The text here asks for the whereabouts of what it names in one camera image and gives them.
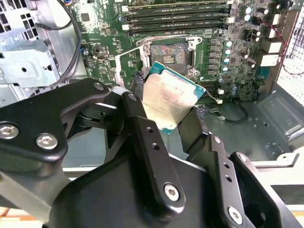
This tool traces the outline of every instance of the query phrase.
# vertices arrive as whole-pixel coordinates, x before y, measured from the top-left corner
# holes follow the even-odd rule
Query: cable
[[[211,93],[210,93],[208,90],[206,90],[206,93],[208,94],[208,96],[209,96],[212,100],[217,101],[217,99],[216,99],[214,96],[212,96]]]
[[[53,31],[53,30],[65,29],[65,28],[69,27],[71,24],[72,24],[72,20],[70,20],[65,26],[58,27],[58,28],[52,28],[48,25],[44,25],[44,24],[41,24],[41,23],[36,23],[35,25],[39,28],[42,28],[42,29],[45,29],[45,30],[48,30],[48,31]]]
[[[225,116],[223,116],[219,112],[219,110],[217,108],[210,109],[209,112],[210,113],[215,113],[218,116],[218,119],[223,120],[227,123],[238,124],[238,123],[244,122],[248,118],[248,112],[240,103],[236,103],[236,104],[240,108],[240,110],[245,114],[245,116],[243,118],[239,119],[239,120],[227,119]]]
[[[80,27],[78,26],[77,21],[73,17],[72,13],[65,6],[65,4],[61,0],[57,0],[57,2],[63,7],[65,12],[71,18],[72,24],[74,26],[74,30],[76,32],[76,37],[78,39],[78,42],[77,42],[76,49],[75,49],[75,52],[73,54],[73,57],[71,59],[71,62],[67,66],[65,72],[62,74],[62,76],[55,83],[51,84],[50,87],[56,86],[60,83],[63,83],[67,78],[72,77],[73,75],[75,75],[77,70],[74,70],[72,72],[72,74],[70,74],[70,72],[74,68],[75,64],[76,64],[76,66],[78,66],[78,62],[79,62],[79,59],[80,59],[80,52],[79,52],[80,46],[81,46],[81,30],[80,30]]]

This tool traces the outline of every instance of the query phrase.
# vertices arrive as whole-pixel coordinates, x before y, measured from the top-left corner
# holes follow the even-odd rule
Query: black plastic part
[[[0,139],[1,169],[41,176],[52,174],[67,152],[66,136],[78,112],[90,104],[102,103],[109,95],[105,85],[98,90],[94,83],[99,82],[84,79],[1,108],[0,124],[10,123],[19,129],[17,137]],[[43,133],[55,136],[57,147],[38,147],[36,138]]]
[[[188,150],[189,160],[206,169],[212,179],[215,192],[213,210],[210,217],[216,227],[249,228],[240,196],[237,177],[233,163],[226,158],[222,141],[215,135],[208,135],[204,140],[198,140]],[[242,224],[237,224],[229,215],[228,208],[235,208],[242,217]]]
[[[48,228],[211,228],[212,194],[206,172],[171,158],[187,197],[176,219],[165,222],[145,204],[145,182],[134,150],[71,182],[59,194]]]
[[[183,211],[186,199],[169,154],[156,123],[147,119],[139,97],[125,92],[122,98],[125,109],[124,128],[130,133],[142,179],[147,181],[145,192],[148,204],[157,208],[154,213],[161,219],[172,220]],[[177,201],[171,201],[165,195],[165,184],[172,184],[177,188],[180,195]]]
[[[240,159],[240,153],[230,156],[233,161],[239,181],[242,200],[247,216],[254,221],[256,227],[264,228],[302,228],[291,211],[270,185],[262,183],[258,170],[248,157],[242,154],[246,161]]]

